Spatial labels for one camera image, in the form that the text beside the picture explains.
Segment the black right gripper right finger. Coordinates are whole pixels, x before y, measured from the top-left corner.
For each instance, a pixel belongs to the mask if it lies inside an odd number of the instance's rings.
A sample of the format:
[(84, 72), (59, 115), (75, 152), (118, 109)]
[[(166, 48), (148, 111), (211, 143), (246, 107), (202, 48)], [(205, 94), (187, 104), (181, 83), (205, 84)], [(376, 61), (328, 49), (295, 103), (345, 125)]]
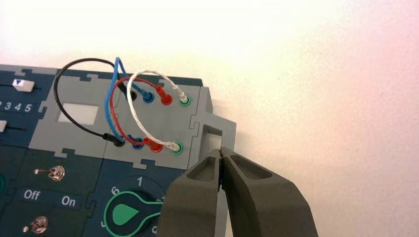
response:
[(226, 147), (222, 189), (235, 237), (316, 237), (310, 206), (287, 178)]

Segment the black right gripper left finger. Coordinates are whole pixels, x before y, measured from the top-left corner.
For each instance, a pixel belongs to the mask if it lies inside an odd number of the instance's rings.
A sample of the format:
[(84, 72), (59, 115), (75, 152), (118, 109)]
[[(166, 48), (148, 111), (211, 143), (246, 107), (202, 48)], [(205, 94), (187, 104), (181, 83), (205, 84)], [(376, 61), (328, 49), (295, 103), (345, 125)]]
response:
[(213, 237), (221, 154), (213, 149), (169, 186), (158, 222), (159, 237)]

